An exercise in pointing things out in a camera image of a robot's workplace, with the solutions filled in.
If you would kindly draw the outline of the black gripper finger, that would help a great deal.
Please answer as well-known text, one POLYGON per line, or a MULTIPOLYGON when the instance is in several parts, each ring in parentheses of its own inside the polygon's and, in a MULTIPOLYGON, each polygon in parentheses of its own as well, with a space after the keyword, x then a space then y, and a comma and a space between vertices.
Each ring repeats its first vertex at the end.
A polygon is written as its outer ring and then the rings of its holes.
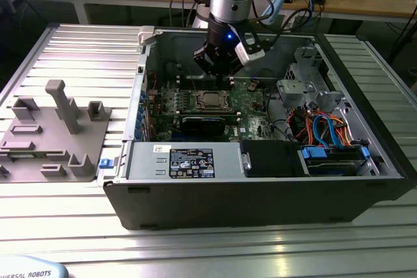
POLYGON ((226 59, 224 74, 229 79, 241 69, 243 69, 243 67, 244 66, 236 55, 228 55, 226 59))
POLYGON ((222 64, 217 59, 212 60, 204 47, 194 51, 194 61, 204 73, 214 78, 215 87, 220 88, 223 80, 222 64))

